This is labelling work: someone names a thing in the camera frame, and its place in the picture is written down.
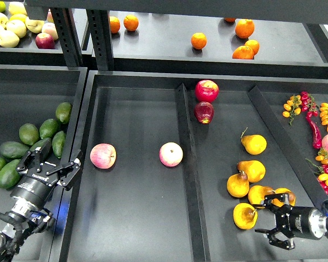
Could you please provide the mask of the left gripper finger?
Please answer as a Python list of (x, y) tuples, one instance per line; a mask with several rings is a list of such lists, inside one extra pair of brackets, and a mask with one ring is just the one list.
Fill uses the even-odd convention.
[(52, 187), (61, 186), (65, 190), (70, 190), (81, 175), (82, 156), (82, 151), (77, 150), (72, 160), (68, 163), (48, 169), (45, 172), (45, 176), (48, 178), (47, 184)]
[(19, 174), (27, 174), (29, 169), (33, 168), (35, 172), (40, 173), (51, 148), (51, 140), (46, 140), (34, 150), (28, 150), (16, 166), (16, 171)]

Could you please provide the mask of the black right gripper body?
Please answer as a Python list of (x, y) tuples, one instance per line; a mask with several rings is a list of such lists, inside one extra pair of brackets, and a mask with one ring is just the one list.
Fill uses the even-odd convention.
[(310, 216), (313, 207), (282, 206), (275, 212), (276, 227), (288, 238), (314, 239)]

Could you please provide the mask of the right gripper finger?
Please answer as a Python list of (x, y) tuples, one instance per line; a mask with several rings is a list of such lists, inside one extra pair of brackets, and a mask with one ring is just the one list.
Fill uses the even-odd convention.
[(272, 212), (277, 211), (284, 205), (290, 205), (289, 193), (276, 193), (266, 195), (260, 205), (255, 205), (256, 209), (268, 209)]
[(274, 228), (272, 230), (268, 229), (255, 229), (256, 233), (264, 234), (266, 238), (268, 238), (268, 243), (271, 246), (275, 246), (281, 249), (294, 249), (295, 244), (293, 239), (286, 239), (286, 240), (280, 240), (276, 237), (278, 233), (280, 233), (280, 230), (277, 228)]

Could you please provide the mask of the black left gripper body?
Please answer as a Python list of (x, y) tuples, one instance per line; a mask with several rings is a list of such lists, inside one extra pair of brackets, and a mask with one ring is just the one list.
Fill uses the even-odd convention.
[(14, 187), (10, 196), (15, 200), (25, 200), (35, 207), (44, 207), (49, 200), (58, 178), (52, 174), (56, 164), (44, 162), (36, 167), (28, 169), (22, 163), (18, 164), (16, 171), (22, 176)]

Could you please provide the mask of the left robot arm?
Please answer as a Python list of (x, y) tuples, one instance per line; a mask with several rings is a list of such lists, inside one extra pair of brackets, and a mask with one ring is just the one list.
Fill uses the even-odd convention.
[(69, 162), (56, 165), (45, 160), (51, 147), (46, 141), (13, 166), (21, 180), (10, 194), (15, 204), (10, 211), (0, 212), (0, 221), (6, 223), (0, 230), (0, 261), (12, 261), (29, 236), (52, 227), (55, 219), (46, 203), (57, 186), (70, 190), (81, 175), (81, 150)]

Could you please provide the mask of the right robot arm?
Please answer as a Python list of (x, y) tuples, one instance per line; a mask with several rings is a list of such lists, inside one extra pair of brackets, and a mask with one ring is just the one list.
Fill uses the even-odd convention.
[(295, 248), (294, 238), (320, 240), (328, 233), (328, 212), (315, 207), (292, 206), (288, 193), (265, 195), (259, 204), (253, 207), (263, 207), (274, 214), (273, 229), (255, 229), (264, 234), (268, 243), (285, 250)]

